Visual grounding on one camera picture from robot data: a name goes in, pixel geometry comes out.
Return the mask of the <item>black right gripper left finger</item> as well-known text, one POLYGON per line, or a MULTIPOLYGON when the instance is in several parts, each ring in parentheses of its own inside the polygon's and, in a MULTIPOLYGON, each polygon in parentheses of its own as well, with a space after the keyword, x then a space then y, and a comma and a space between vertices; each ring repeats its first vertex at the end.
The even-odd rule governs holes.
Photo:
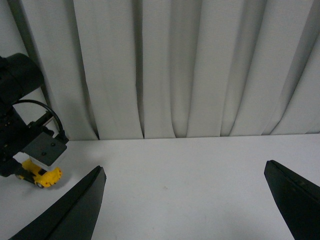
POLYGON ((12 240, 90 240, 102 205, 107 176, 96 166, 12 240))

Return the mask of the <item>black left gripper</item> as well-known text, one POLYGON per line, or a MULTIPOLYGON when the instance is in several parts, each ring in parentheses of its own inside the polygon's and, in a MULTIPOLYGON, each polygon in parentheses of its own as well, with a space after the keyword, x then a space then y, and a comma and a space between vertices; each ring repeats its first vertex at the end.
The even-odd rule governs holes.
POLYGON ((24 122, 13 106, 0 115, 0 175, 2 177, 15 175, 21 180, 34 184, 35 177, 43 176, 47 171, 37 165, 24 168, 14 156, 41 133, 53 136, 54 132, 46 127, 46 122, 54 117, 54 111, 36 100, 19 100, 17 103, 37 104, 45 108, 46 113, 29 124, 24 122))

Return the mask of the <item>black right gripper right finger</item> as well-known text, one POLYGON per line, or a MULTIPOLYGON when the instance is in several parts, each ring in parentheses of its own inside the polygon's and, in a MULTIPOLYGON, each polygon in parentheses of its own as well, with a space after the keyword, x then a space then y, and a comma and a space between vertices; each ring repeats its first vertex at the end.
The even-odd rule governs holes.
POLYGON ((320 187, 275 160, 268 160, 264 176, 295 240, 320 238, 320 187))

